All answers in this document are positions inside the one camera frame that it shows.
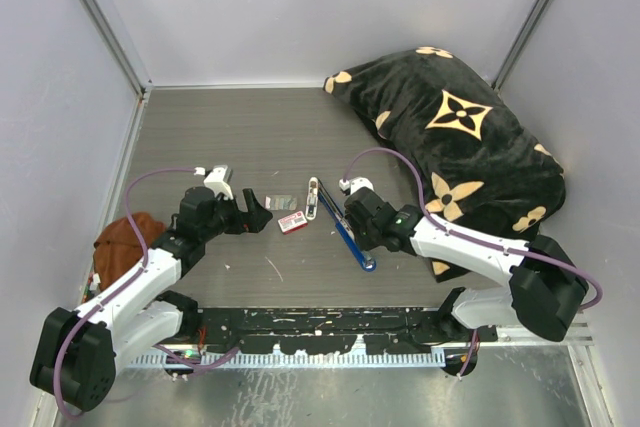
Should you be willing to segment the red staple box sleeve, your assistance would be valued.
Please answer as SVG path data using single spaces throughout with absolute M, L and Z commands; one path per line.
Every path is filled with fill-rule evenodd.
M 297 211 L 280 218 L 277 221 L 280 231 L 284 234 L 290 234 L 296 230 L 304 228 L 308 225 L 308 221 L 302 211 Z

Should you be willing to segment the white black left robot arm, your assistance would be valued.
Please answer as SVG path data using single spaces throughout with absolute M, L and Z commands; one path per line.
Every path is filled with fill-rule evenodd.
M 171 291 L 203 257 L 206 244 L 221 234 L 259 233 L 273 215 L 250 188 L 247 208 L 206 187 L 185 192 L 170 226 L 140 261 L 104 292 L 45 319 L 30 384 L 81 411 L 97 407 L 117 375 L 136 357 L 162 341 L 194 340 L 201 315 L 195 300 Z

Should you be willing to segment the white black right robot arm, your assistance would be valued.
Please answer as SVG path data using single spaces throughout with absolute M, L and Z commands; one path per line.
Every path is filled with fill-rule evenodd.
M 419 208 L 395 209 L 364 187 L 345 201 L 356 244 L 383 247 L 461 267 L 494 282 L 486 290 L 464 288 L 442 305 L 438 326 L 459 341 L 473 329 L 516 324 L 552 342 L 562 341 L 582 307 L 589 284 L 552 238 L 505 239 L 436 220 Z

